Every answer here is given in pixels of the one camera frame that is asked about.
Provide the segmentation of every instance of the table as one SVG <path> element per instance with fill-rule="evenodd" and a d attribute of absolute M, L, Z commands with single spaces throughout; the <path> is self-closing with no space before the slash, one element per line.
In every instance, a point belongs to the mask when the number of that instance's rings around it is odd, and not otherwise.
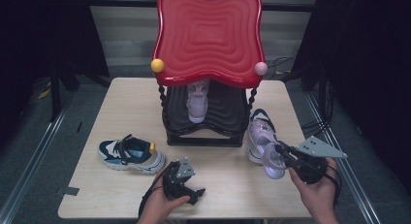
<path fill-rule="evenodd" d="M 274 180 L 262 166 L 246 157 L 249 137 L 242 147 L 167 145 L 161 119 L 161 100 L 155 79 L 117 78 L 97 115 L 69 187 L 79 189 L 77 196 L 65 195 L 58 214 L 62 218 L 137 219 L 142 196 L 154 175 L 134 170 L 114 171 L 98 156 L 104 140 L 122 139 L 128 134 L 156 143 L 166 157 L 166 165 L 188 157 L 196 171 L 186 186 L 206 191 L 194 205 L 175 209 L 172 219 L 198 218 L 305 218 L 310 217 L 300 193 L 288 173 Z M 273 121 L 279 140 L 298 145 L 304 140 L 285 85 L 263 80 L 257 89 L 254 109 L 264 109 Z M 212 137 L 202 130 L 193 136 Z"/>

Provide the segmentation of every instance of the yellow ball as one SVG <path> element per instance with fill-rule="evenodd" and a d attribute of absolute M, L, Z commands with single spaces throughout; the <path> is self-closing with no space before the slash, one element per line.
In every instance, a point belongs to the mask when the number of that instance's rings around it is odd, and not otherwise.
<path fill-rule="evenodd" d="M 155 73 L 162 72 L 164 70 L 164 62 L 161 59 L 153 59 L 151 61 L 151 70 Z"/>

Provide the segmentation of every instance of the sneaker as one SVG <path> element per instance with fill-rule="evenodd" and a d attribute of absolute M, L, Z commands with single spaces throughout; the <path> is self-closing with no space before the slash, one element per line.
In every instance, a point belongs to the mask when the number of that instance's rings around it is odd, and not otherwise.
<path fill-rule="evenodd" d="M 279 144 L 275 128 L 264 110 L 257 109 L 251 115 L 248 135 L 251 140 L 251 145 L 247 149 L 248 159 L 262 164 L 270 178 L 282 178 L 287 168 L 282 156 L 275 151 L 275 146 Z"/>
<path fill-rule="evenodd" d="M 134 168 L 144 174 L 155 174 L 163 168 L 166 157 L 155 144 L 128 135 L 123 140 L 103 141 L 99 145 L 103 163 L 114 170 Z"/>
<path fill-rule="evenodd" d="M 200 80 L 187 85 L 188 118 L 193 123 L 201 123 L 206 117 L 208 86 L 209 80 Z"/>

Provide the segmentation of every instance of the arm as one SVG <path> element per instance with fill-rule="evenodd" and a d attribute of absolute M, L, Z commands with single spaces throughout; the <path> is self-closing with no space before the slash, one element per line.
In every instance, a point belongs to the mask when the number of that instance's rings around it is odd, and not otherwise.
<path fill-rule="evenodd" d="M 330 167 L 336 169 L 336 162 L 327 159 Z M 302 203 L 307 207 L 314 220 L 319 223 L 338 223 L 333 212 L 333 199 L 335 194 L 334 184 L 326 177 L 314 184 L 305 184 L 292 168 L 289 169 L 291 180 L 300 191 Z M 328 168 L 327 174 L 335 178 L 335 171 Z"/>
<path fill-rule="evenodd" d="M 158 224 L 165 220 L 173 209 L 182 206 L 190 200 L 189 196 L 183 196 L 169 201 L 164 195 L 163 178 L 154 185 L 153 192 L 142 210 L 142 215 L 137 224 Z"/>

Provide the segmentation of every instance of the red plastic tray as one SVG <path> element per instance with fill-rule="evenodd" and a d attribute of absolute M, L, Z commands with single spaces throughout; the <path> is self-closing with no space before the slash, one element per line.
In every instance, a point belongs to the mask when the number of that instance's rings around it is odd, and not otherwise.
<path fill-rule="evenodd" d="M 159 84 L 181 86 L 218 80 L 257 87 L 254 71 L 265 62 L 260 40 L 261 0 L 158 0 L 160 30 L 154 58 L 164 70 Z"/>

